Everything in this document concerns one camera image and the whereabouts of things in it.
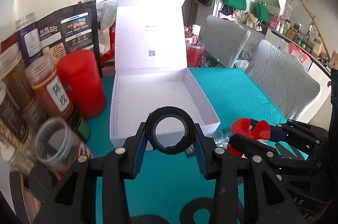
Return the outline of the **red flower hair clip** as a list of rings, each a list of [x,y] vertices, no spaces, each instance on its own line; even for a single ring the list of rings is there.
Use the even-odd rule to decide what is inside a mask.
[[[246,117],[237,119],[230,127],[233,135],[242,135],[254,141],[270,140],[271,128],[267,121],[256,121]]]

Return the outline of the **clear plastic hair clip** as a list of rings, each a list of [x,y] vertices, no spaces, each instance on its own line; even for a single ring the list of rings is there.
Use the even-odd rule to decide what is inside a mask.
[[[217,147],[222,147],[224,149],[227,148],[230,137],[232,136],[232,132],[230,128],[223,128],[221,130],[217,130],[213,135],[212,139],[215,142]]]

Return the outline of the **near grey leaf-pattern chair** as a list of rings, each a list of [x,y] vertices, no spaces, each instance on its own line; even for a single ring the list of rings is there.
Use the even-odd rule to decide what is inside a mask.
[[[321,95],[321,85],[297,57],[261,40],[245,71],[287,119],[298,120]]]

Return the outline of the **empty clear plastic jar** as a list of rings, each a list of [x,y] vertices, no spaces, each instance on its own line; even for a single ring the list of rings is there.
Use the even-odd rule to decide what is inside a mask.
[[[92,151],[60,117],[48,119],[34,140],[34,153],[52,172],[65,174],[79,156],[94,158]]]

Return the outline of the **grain filled jar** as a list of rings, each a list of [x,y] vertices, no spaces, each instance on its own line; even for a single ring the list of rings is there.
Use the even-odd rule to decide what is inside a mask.
[[[33,132],[22,119],[13,104],[6,87],[1,83],[1,140],[9,143],[19,152],[29,149],[33,140]]]

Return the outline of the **orange spice jar labelled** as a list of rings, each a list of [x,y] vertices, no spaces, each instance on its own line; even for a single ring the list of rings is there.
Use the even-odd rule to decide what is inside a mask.
[[[35,59],[25,69],[25,74],[48,115],[67,120],[74,107],[61,83],[52,56],[45,54]]]

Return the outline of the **far grey chair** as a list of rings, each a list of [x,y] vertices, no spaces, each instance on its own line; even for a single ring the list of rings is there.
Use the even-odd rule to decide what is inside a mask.
[[[209,15],[200,30],[199,39],[211,56],[225,68],[232,68],[250,34],[249,30],[235,21]]]

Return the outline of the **lower green tote bag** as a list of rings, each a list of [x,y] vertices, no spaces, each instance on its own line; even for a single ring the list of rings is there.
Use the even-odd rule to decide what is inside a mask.
[[[254,15],[257,19],[264,21],[264,22],[269,22],[270,21],[270,16],[269,12],[267,10],[267,7],[264,3],[256,1],[254,4]]]

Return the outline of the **red cylindrical canister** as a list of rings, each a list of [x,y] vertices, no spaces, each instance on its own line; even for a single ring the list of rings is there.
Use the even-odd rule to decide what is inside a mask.
[[[100,115],[106,98],[94,53],[77,50],[56,64],[57,73],[69,98],[84,119]]]

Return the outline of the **red translucent pitcher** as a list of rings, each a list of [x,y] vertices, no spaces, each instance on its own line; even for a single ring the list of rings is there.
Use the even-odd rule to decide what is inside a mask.
[[[186,42],[187,66],[198,67],[202,54],[204,52],[204,43],[199,41],[196,44]]]

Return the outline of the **white open gift box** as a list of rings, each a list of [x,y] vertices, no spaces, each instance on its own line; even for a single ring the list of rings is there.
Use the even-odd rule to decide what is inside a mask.
[[[185,0],[117,0],[109,136],[115,147],[160,107],[186,111],[207,137],[220,120],[187,67]]]

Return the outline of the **brown spice jar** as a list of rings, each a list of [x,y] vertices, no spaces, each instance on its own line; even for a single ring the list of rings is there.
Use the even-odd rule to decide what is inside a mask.
[[[25,74],[23,61],[17,43],[1,53],[1,80],[6,85],[11,97],[21,112],[26,111],[33,100],[35,93]]]

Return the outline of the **black snack bag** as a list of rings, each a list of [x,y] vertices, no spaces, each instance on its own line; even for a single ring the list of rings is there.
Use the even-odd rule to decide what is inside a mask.
[[[102,75],[96,3],[88,1],[61,8],[37,21],[42,50],[55,60],[77,50],[94,53]]]

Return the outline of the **purple label jar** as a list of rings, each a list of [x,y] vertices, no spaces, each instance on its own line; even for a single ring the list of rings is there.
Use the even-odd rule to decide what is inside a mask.
[[[25,66],[43,55],[35,13],[29,13],[15,22],[18,46]]]

